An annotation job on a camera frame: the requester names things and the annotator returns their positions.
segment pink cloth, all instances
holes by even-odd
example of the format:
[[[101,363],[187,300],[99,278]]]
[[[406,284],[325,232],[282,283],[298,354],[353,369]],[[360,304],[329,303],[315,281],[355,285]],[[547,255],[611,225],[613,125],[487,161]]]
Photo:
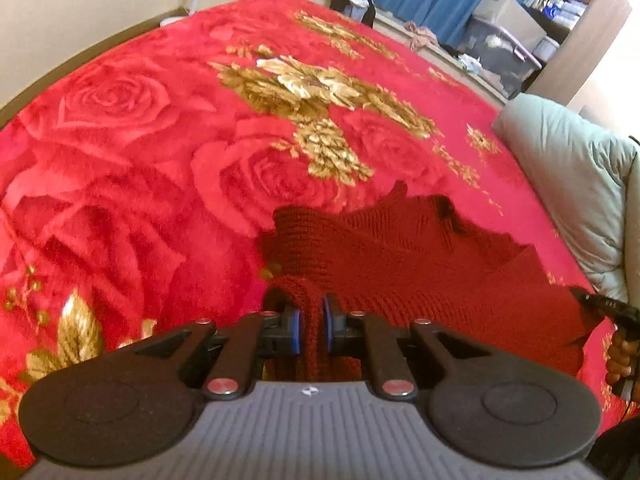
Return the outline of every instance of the pink cloth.
[[[418,27],[414,22],[407,22],[404,24],[404,28],[414,33],[414,37],[409,42],[409,49],[413,51],[420,50],[430,44],[438,44],[438,38],[427,27]]]

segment logo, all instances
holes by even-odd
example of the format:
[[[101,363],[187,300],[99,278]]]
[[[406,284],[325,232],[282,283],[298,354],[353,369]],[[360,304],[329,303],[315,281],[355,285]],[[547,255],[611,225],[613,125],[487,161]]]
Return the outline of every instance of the logo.
[[[304,388],[302,388],[300,390],[300,393],[306,395],[307,397],[313,397],[314,395],[319,394],[320,390],[310,384],[309,386],[305,386]]]

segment baseboard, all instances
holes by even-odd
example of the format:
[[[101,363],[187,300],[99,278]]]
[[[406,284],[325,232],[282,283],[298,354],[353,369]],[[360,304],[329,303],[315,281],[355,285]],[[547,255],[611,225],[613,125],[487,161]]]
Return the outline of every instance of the baseboard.
[[[137,25],[126,28],[117,34],[102,40],[100,43],[90,46],[79,54],[76,54],[71,59],[65,61],[62,65],[55,67],[49,73],[38,79],[35,83],[31,84],[28,88],[11,99],[11,101],[9,101],[4,107],[0,108],[0,128],[4,128],[4,126],[26,105],[53,85],[53,83],[72,73],[76,68],[81,67],[85,63],[88,63],[95,57],[100,56],[100,54],[105,53],[115,46],[125,43],[126,41],[129,41],[136,36],[140,36],[145,32],[158,28],[160,26],[160,22],[165,18],[170,16],[186,15],[187,11],[183,8],[170,10],[169,12],[165,12],[159,16],[154,16],[149,20],[145,20]]]

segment cable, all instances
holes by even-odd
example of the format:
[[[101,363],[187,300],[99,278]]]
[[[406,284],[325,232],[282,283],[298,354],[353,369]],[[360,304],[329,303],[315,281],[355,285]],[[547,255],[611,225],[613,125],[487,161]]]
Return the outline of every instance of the cable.
[[[640,362],[638,362],[638,358],[636,358],[636,371],[634,373],[634,382],[631,385],[631,398],[626,403],[625,413],[623,413],[622,418],[620,419],[620,422],[623,422],[625,420],[626,416],[629,414],[629,409],[631,408],[631,405],[634,403],[631,399],[633,399],[634,392],[636,390],[636,385],[638,384],[638,378],[640,375],[639,372],[640,372]]]

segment bed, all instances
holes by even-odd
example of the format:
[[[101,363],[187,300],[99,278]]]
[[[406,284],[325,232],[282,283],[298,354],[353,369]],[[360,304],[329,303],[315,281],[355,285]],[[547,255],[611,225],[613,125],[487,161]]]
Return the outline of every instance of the bed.
[[[239,0],[114,48],[0,132],[0,453],[33,460],[29,384],[197,317],[228,325],[268,286],[273,210],[373,204],[396,180],[534,244],[589,286],[514,158],[498,111],[404,46],[306,0]],[[602,429],[612,325],[579,378]]]

